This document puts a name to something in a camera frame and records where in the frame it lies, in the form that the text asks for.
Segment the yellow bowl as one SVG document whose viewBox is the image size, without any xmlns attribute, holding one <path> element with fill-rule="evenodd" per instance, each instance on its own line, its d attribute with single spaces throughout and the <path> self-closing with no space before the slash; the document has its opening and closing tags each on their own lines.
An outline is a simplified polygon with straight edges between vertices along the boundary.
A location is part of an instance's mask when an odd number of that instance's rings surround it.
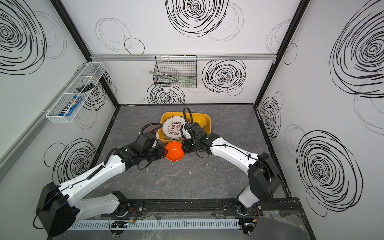
<svg viewBox="0 0 384 240">
<path fill-rule="evenodd" d="M 207 120 L 202 116 L 194 116 L 193 123 L 197 123 L 202 129 L 207 125 Z"/>
</svg>

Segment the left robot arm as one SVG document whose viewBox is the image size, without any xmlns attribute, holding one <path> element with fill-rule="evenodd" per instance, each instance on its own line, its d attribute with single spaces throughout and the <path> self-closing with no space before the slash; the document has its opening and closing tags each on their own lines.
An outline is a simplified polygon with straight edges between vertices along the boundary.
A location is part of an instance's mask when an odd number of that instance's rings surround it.
<svg viewBox="0 0 384 240">
<path fill-rule="evenodd" d="M 51 182 L 41 191 L 35 220 L 50 238 L 67 231 L 73 224 L 96 215 L 110 214 L 128 206 L 123 195 L 111 193 L 101 198 L 84 200 L 84 197 L 107 180 L 139 165 L 163 159 L 168 150 L 158 142 L 153 132 L 142 132 L 137 139 L 119 149 L 113 148 L 101 164 L 85 173 L 56 185 Z"/>
</svg>

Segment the orange bowl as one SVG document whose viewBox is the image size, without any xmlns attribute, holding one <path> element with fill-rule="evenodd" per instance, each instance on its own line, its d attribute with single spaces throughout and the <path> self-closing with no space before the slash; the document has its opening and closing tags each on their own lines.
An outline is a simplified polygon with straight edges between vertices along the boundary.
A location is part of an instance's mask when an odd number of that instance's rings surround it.
<svg viewBox="0 0 384 240">
<path fill-rule="evenodd" d="M 165 146 L 165 149 L 168 151 L 166 159 L 171 162 L 180 161 L 185 156 L 182 143 L 170 142 Z"/>
</svg>

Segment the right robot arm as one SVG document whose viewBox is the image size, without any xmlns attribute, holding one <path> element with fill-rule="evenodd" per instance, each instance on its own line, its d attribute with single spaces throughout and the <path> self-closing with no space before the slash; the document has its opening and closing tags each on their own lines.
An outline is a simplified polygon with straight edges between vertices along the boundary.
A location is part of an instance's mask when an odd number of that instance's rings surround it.
<svg viewBox="0 0 384 240">
<path fill-rule="evenodd" d="M 283 177 L 269 154 L 247 152 L 218 134 L 207 134 L 197 123 L 182 125 L 181 135 L 185 154 L 206 152 L 228 161 L 247 175 L 249 185 L 236 198 L 235 206 L 240 215 L 247 215 L 260 201 L 274 201 L 274 194 L 283 183 Z"/>
</svg>

